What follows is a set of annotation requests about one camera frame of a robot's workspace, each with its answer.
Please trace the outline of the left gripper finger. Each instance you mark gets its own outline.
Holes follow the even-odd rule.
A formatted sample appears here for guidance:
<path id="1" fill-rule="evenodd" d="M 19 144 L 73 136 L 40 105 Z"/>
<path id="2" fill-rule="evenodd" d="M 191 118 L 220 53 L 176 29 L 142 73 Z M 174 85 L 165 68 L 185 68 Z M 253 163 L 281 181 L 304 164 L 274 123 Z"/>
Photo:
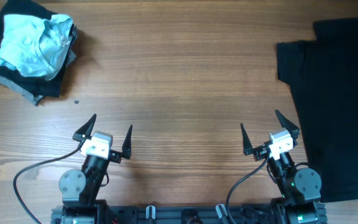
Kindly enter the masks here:
<path id="1" fill-rule="evenodd" d="M 82 127 L 75 131 L 75 137 L 90 137 L 96 122 L 96 117 L 96 114 L 92 115 L 92 117 L 84 125 L 82 125 Z"/>
<path id="2" fill-rule="evenodd" d="M 131 137 L 132 137 L 132 125 L 129 126 L 125 140 L 122 144 L 122 157 L 125 159 L 130 159 L 132 155 Z"/>

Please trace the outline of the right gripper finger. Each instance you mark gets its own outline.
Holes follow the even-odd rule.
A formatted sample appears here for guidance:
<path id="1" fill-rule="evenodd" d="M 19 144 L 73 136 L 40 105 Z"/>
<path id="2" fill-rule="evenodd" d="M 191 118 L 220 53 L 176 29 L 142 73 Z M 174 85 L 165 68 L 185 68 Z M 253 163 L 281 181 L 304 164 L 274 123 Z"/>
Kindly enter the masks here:
<path id="1" fill-rule="evenodd" d="M 250 139 L 245 130 L 244 124 L 241 123 L 242 142 L 243 142 L 243 153 L 253 153 L 254 148 L 250 142 Z"/>
<path id="2" fill-rule="evenodd" d="M 279 123 L 283 128 L 285 128 L 290 134 L 299 134 L 300 128 L 292 123 L 290 120 L 288 120 L 284 115 L 282 115 L 279 110 L 275 110 L 275 114 L 279 120 Z"/>

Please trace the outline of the black t-shirt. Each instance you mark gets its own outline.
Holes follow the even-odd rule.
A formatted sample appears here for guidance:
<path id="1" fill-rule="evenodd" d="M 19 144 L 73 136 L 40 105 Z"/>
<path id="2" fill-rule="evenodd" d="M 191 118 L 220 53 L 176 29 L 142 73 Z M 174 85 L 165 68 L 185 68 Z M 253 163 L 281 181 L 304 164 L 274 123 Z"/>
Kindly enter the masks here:
<path id="1" fill-rule="evenodd" d="M 316 21 L 315 40 L 277 44 L 321 200 L 358 199 L 358 17 Z"/>

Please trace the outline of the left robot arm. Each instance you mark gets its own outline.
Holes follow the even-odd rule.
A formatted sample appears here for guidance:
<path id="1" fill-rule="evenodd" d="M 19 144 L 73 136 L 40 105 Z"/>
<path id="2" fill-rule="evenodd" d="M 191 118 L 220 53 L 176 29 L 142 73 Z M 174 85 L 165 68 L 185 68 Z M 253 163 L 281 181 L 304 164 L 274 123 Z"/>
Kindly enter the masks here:
<path id="1" fill-rule="evenodd" d="M 51 216 L 52 223 L 97 224 L 118 223 L 118 218 L 105 200 L 96 197 L 108 177 L 111 162 L 119 164 L 132 154 L 132 126 L 129 127 L 122 151 L 112 150 L 113 136 L 101 131 L 92 132 L 96 115 L 75 131 L 73 139 L 79 142 L 79 150 L 85 156 L 80 169 L 66 171 L 59 180 L 63 207 Z"/>

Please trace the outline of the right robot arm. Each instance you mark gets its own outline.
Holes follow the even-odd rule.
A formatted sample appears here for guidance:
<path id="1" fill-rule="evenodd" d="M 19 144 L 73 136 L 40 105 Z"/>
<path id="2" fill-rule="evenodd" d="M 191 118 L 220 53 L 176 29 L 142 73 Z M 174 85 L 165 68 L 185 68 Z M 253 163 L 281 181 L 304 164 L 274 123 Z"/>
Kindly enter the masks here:
<path id="1" fill-rule="evenodd" d="M 295 164 L 290 150 L 297 145 L 300 129 L 275 110 L 282 129 L 269 134 L 269 140 L 252 147 L 244 125 L 241 125 L 245 155 L 262 160 L 281 196 L 269 204 L 243 204 L 242 223 L 326 223 L 325 205 L 321 200 L 322 181 L 318 171 L 308 163 Z"/>

